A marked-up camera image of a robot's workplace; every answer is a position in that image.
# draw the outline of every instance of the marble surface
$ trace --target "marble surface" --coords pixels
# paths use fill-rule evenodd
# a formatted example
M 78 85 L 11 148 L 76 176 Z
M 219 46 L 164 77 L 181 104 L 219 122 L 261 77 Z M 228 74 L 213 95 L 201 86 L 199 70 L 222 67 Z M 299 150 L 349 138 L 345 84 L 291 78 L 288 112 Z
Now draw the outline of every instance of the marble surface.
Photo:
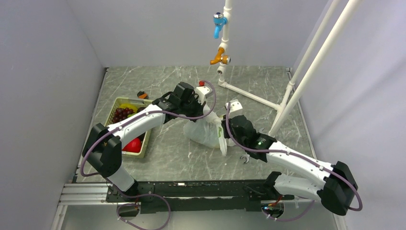
M 197 86 L 200 80 L 213 83 L 217 93 L 214 111 L 225 113 L 225 102 L 238 99 L 243 105 L 244 115 L 254 127 L 268 133 L 276 111 L 252 99 L 217 85 L 216 66 L 181 67 L 116 67 L 109 68 L 101 90 L 93 125 L 104 124 L 116 97 L 136 98 L 140 90 L 149 94 L 150 99 L 172 91 L 180 81 Z M 225 72 L 228 83 L 274 103 L 282 101 L 288 77 L 285 67 L 228 66 Z M 286 168 L 273 163 L 251 159 L 242 164 L 239 157 L 244 151 L 229 147 L 227 156 L 220 149 L 207 148 L 189 140 L 183 135 L 187 120 L 175 119 L 152 129 L 146 155 L 143 159 L 123 155 L 123 165 L 139 181 L 182 181 L 182 180 L 239 180 L 265 179 L 272 171 L 289 175 Z M 289 119 L 282 125 L 276 138 L 305 155 L 311 156 L 305 127 L 296 106 Z M 89 164 L 85 172 L 93 172 Z M 100 176 L 78 177 L 77 182 L 103 182 Z

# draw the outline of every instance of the orange faucet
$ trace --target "orange faucet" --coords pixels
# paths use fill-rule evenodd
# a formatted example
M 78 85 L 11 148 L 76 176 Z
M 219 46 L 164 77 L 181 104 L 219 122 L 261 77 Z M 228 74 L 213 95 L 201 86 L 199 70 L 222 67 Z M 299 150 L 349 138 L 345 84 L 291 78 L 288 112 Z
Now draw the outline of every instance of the orange faucet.
M 214 58 L 214 60 L 210 60 L 210 65 L 214 65 L 214 64 L 219 63 L 219 62 L 221 62 L 223 64 L 230 63 L 231 58 L 228 55 L 221 56 L 223 53 L 224 53 L 224 48 L 220 47 L 218 49 L 217 55 Z

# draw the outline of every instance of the basket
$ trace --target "basket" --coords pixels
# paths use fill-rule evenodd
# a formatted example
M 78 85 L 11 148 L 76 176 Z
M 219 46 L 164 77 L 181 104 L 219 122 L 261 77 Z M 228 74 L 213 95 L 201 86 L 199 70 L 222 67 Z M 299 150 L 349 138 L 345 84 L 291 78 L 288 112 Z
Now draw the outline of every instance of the basket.
M 150 105 L 152 103 L 152 100 L 146 100 L 146 99 L 131 99 L 128 97 L 117 97 L 114 101 L 113 107 L 109 113 L 109 117 L 107 118 L 106 124 L 105 126 L 111 125 L 113 123 L 113 116 L 114 116 L 114 112 L 117 108 L 120 107 L 120 105 L 122 104 L 132 104 L 135 105 L 137 108 L 139 107 L 147 107 L 148 105 Z M 144 140 L 141 144 L 141 150 L 140 152 L 127 152 L 127 151 L 121 151 L 122 154 L 126 154 L 126 155 L 131 155 L 137 158 L 143 158 L 145 156 L 145 151 L 147 149 L 147 144 L 149 141 L 149 135 L 151 134 L 151 130 L 148 130 L 147 132 L 145 132 L 145 137 Z

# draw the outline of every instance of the plastic bag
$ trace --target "plastic bag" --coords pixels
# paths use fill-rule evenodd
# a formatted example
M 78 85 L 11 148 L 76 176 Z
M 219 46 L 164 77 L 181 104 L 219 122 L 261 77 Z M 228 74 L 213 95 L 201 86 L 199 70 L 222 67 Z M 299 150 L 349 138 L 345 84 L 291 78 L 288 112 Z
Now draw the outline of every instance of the plastic bag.
M 208 109 L 205 106 L 203 113 L 207 113 Z M 183 134 L 187 138 L 207 147 L 219 148 L 223 156 L 227 154 L 227 140 L 224 138 L 221 118 L 214 112 L 196 122 L 188 121 L 183 127 Z

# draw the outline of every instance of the blue tap handle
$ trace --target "blue tap handle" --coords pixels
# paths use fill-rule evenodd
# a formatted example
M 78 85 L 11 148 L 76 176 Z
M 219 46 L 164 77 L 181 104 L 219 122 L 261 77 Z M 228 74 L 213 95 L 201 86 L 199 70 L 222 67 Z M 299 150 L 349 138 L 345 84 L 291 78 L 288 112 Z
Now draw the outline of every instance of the blue tap handle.
M 218 36 L 220 34 L 220 31 L 223 29 L 223 26 L 227 24 L 227 18 L 224 17 L 224 15 L 220 12 L 217 12 L 213 16 L 213 22 L 215 24 L 215 29 L 214 29 L 214 34 L 213 37 L 215 39 L 218 39 Z

